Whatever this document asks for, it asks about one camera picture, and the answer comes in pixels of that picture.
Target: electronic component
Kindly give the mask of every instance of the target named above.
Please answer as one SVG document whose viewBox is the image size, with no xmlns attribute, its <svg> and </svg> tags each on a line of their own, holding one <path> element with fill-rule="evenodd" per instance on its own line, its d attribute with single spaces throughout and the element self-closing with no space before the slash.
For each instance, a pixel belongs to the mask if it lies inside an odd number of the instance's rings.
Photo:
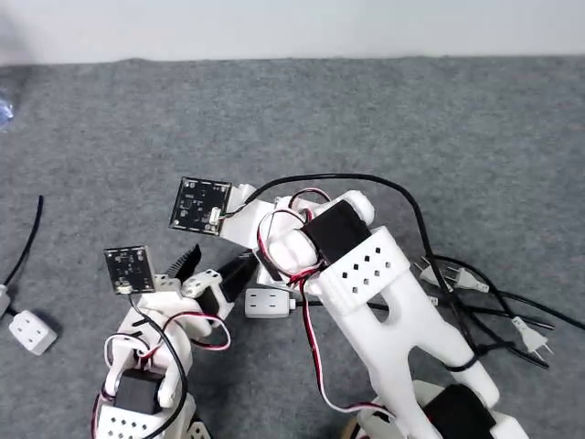
<svg viewBox="0 0 585 439">
<path fill-rule="evenodd" d="M 345 201 L 335 203 L 301 230 L 313 242 L 327 264 L 332 264 L 371 236 L 367 225 Z"/>
<path fill-rule="evenodd" d="M 120 247 L 103 251 L 116 294 L 154 293 L 154 270 L 148 247 Z"/>
<path fill-rule="evenodd" d="M 230 183 L 181 178 L 169 227 L 219 235 L 222 223 L 220 217 L 226 211 L 230 191 Z"/>
<path fill-rule="evenodd" d="M 467 386 L 452 384 L 423 410 L 442 437 L 493 439 L 494 417 Z"/>
<path fill-rule="evenodd" d="M 114 407 L 145 414 L 161 411 L 158 403 L 158 390 L 164 375 L 147 370 L 128 369 L 120 378 Z"/>
</svg>

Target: power plug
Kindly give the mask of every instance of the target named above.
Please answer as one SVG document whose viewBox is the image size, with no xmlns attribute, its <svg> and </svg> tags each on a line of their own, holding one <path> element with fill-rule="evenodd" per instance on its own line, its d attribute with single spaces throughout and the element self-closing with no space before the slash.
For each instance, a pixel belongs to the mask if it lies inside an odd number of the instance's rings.
<svg viewBox="0 0 585 439">
<path fill-rule="evenodd" d="M 57 334 L 30 311 L 15 315 L 8 329 L 28 351 L 41 355 L 57 339 Z"/>
<path fill-rule="evenodd" d="M 246 290 L 245 311 L 248 318 L 287 317 L 296 307 L 289 292 L 275 288 L 250 288 Z"/>
</svg>

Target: white plastic part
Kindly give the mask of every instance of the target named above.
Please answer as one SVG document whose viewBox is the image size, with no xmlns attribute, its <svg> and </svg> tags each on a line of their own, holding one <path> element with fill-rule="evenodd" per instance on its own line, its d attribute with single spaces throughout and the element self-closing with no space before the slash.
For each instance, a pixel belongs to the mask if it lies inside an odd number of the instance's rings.
<svg viewBox="0 0 585 439">
<path fill-rule="evenodd" d="M 29 352 L 41 355 L 57 339 L 57 334 L 30 311 L 18 313 L 8 329 Z"/>
<path fill-rule="evenodd" d="M 413 388 L 420 406 L 425 406 L 442 392 L 443 387 L 428 382 L 415 380 Z M 382 403 L 376 398 L 373 403 Z M 490 430 L 494 439 L 528 439 L 516 418 L 490 411 L 497 424 Z M 362 430 L 357 437 L 367 436 L 370 439 L 406 439 L 400 429 L 392 422 L 384 422 L 370 410 L 363 410 L 357 415 L 357 422 Z"/>
<path fill-rule="evenodd" d="M 147 309 L 143 300 L 138 303 L 138 307 L 141 308 L 148 316 L 150 316 L 157 325 L 163 326 L 169 316 L 163 315 L 160 312 L 152 309 Z M 124 334 L 133 334 L 136 332 L 137 327 L 133 326 L 134 323 L 142 321 L 142 317 L 138 315 L 133 309 L 131 309 L 126 318 L 122 321 L 117 332 Z M 148 324 L 142 324 L 139 326 L 142 332 L 141 338 L 153 348 L 160 340 L 158 333 L 152 329 Z M 191 368 L 193 364 L 193 358 L 191 356 L 191 344 L 189 337 L 183 328 L 176 322 L 171 323 L 165 331 L 169 341 L 173 344 L 175 351 L 185 370 Z M 135 365 L 133 359 L 133 350 L 128 345 L 118 342 L 117 339 L 112 341 L 112 356 L 113 362 L 108 376 L 104 383 L 104 389 L 106 393 L 115 395 L 117 392 L 117 386 L 122 373 Z M 168 347 L 162 345 L 156 353 L 153 355 L 153 366 L 155 369 L 163 370 L 165 372 L 165 378 L 161 383 L 158 391 L 158 401 L 161 407 L 168 408 L 174 404 L 174 397 L 179 386 L 179 372 L 178 367 L 171 356 Z"/>
<path fill-rule="evenodd" d="M 218 272 L 214 270 L 205 270 L 202 273 L 197 273 L 189 277 L 181 287 L 181 294 L 185 297 L 197 299 L 205 292 L 205 290 L 210 288 L 218 302 L 218 311 L 216 314 L 219 318 L 225 320 L 233 309 L 234 304 L 228 302 L 226 296 L 221 291 L 221 288 L 219 287 L 221 280 L 221 274 Z"/>
<path fill-rule="evenodd" d="M 229 194 L 227 212 L 236 210 L 254 191 L 250 185 L 233 187 Z M 255 199 L 238 215 L 223 220 L 219 236 L 225 240 L 235 242 L 248 249 L 258 246 L 256 242 L 256 228 L 262 217 L 274 210 L 274 204 Z"/>
<path fill-rule="evenodd" d="M 317 263 L 317 251 L 307 236 L 300 230 L 290 230 L 279 239 L 268 243 L 272 259 L 289 272 L 298 273 Z"/>
<path fill-rule="evenodd" d="M 195 422 L 191 424 L 186 432 L 185 439 L 211 439 L 211 434 L 207 431 L 204 423 Z"/>
<path fill-rule="evenodd" d="M 354 208 L 359 218 L 362 219 L 362 221 L 364 221 L 367 225 L 371 224 L 374 220 L 376 210 L 374 209 L 374 206 L 369 201 L 369 199 L 367 199 L 367 197 L 359 190 L 349 190 L 342 196 L 332 199 L 328 203 L 324 203 L 315 207 L 313 209 L 315 216 L 321 215 L 340 200 L 347 201 L 351 207 Z"/>
<path fill-rule="evenodd" d="M 376 266 L 370 267 L 372 251 Z M 469 362 L 473 352 L 459 331 L 446 323 L 432 305 L 388 230 L 376 230 L 372 237 L 309 280 L 307 291 L 320 295 L 366 364 L 372 387 L 396 414 L 398 428 L 417 439 L 440 439 L 417 403 L 408 355 L 412 348 L 419 347 L 445 365 L 456 367 Z M 390 309 L 388 319 L 382 323 L 367 306 L 367 300 L 376 293 Z M 479 361 L 452 375 L 475 391 L 486 407 L 497 402 L 498 389 Z"/>
<path fill-rule="evenodd" d="M 4 315 L 6 309 L 10 306 L 10 297 L 7 291 L 6 285 L 0 284 L 0 317 Z"/>
<path fill-rule="evenodd" d="M 114 407 L 110 402 L 105 402 L 101 407 L 98 419 L 97 439 L 140 439 L 160 427 L 174 409 L 172 407 L 157 414 L 144 414 Z M 191 429 L 188 422 L 194 412 L 193 397 L 187 395 L 185 405 L 178 418 L 156 438 L 191 439 L 198 437 L 189 433 Z"/>
<path fill-rule="evenodd" d="M 250 288 L 246 290 L 244 307 L 248 318 L 281 318 L 287 317 L 296 303 L 284 290 Z"/>
</svg>

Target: gray carpet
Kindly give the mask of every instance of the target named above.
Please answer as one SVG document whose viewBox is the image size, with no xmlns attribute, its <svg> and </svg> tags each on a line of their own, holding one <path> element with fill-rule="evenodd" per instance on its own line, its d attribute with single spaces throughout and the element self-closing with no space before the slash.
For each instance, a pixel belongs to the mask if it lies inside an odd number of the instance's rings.
<svg viewBox="0 0 585 439">
<path fill-rule="evenodd" d="M 408 187 L 437 252 L 477 264 L 505 289 L 585 318 L 585 59 L 279 60 L 0 70 L 20 107 L 0 134 L 0 269 L 46 212 L 17 309 L 50 318 L 60 339 L 36 358 L 0 324 L 0 437 L 89 437 L 105 374 L 102 342 L 127 303 L 102 249 L 146 243 L 162 270 L 200 242 L 202 266 L 239 251 L 169 230 L 181 176 L 260 185 L 301 172 L 364 171 Z M 365 190 L 408 256 L 421 255 L 408 205 Z M 233 348 L 197 352 L 189 375 L 218 439 L 335 438 L 346 417 L 322 403 L 300 316 L 229 319 Z M 324 309 L 314 310 L 336 402 L 371 398 L 367 374 Z M 505 321 L 488 319 L 513 337 Z M 585 431 L 585 344 L 558 323 L 550 371 L 504 352 L 484 361 L 499 408 L 533 439 Z M 417 378 L 449 375 L 419 352 Z"/>
</svg>

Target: perforated plastic bracket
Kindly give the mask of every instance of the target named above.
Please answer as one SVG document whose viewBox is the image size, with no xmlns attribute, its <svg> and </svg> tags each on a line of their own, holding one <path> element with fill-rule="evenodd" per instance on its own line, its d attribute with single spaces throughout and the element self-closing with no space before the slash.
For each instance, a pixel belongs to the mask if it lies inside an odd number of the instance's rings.
<svg viewBox="0 0 585 439">
<path fill-rule="evenodd" d="M 338 314 L 350 314 L 407 271 L 410 263 L 386 227 L 376 229 L 336 263 L 307 283 Z"/>
<path fill-rule="evenodd" d="M 166 413 L 154 415 L 130 412 L 110 405 L 101 407 L 97 439 L 139 439 L 161 426 Z"/>
</svg>

